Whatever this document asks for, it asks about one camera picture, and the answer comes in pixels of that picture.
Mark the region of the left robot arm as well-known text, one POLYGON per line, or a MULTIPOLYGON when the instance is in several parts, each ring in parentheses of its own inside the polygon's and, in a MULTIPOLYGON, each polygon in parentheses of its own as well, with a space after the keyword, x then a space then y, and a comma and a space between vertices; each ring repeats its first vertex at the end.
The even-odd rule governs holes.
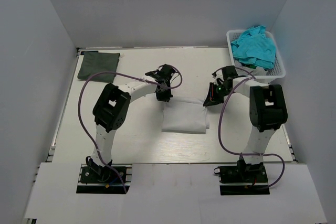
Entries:
POLYGON ((156 99, 169 102, 173 97, 171 80, 179 71, 171 65, 161 65, 154 71, 145 73, 137 78, 126 74, 117 75, 132 80, 120 86, 112 83, 103 88, 95 106, 93 107, 96 136, 88 135, 94 144, 94 151, 87 157, 87 166, 93 171, 93 176, 101 182, 110 178, 112 157, 111 151, 114 137, 126 120, 129 106, 135 100, 148 94, 155 94, 156 99))

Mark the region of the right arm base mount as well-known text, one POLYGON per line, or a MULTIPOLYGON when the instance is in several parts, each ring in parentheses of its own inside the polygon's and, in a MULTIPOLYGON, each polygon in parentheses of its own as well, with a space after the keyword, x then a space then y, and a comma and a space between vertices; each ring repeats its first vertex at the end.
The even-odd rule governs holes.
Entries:
POLYGON ((221 196, 269 195, 268 177, 265 168, 260 171, 246 172, 242 175, 237 166, 219 166, 214 168, 219 177, 221 196))

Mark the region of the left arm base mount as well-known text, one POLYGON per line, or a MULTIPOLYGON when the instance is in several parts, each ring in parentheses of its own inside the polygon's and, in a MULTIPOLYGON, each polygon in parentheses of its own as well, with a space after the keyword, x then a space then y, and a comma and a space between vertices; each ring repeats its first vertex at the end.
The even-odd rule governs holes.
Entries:
MULTIPOLYGON (((115 164, 113 166, 121 176, 126 191, 129 190, 132 179, 132 165, 115 164)), ((124 186, 117 174, 107 168, 107 173, 99 177, 87 165, 82 164, 78 183, 77 194, 102 194, 102 195, 124 195, 124 186)))

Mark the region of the white t-shirt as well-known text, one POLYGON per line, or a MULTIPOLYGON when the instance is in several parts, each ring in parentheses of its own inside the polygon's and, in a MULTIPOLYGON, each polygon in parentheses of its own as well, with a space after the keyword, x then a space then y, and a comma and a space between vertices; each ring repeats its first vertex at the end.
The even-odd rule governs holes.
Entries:
POLYGON ((205 134, 210 127, 204 101, 197 98, 174 97, 163 109, 163 132, 205 134))

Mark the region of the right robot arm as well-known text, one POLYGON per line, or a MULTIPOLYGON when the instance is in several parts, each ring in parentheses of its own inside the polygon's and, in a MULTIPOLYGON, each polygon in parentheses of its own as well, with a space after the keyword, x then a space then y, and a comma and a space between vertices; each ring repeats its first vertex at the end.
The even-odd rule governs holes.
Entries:
POLYGON ((235 66, 217 69, 212 73, 214 82, 209 84, 204 107, 223 104, 218 123, 218 140, 221 147, 237 155, 237 175, 247 182, 264 166, 264 156, 271 137, 286 123, 288 112, 282 87, 258 82, 247 70, 235 66), (228 102, 234 93, 249 99, 249 119, 252 124, 249 140, 243 152, 227 149, 221 139, 222 120, 228 102))

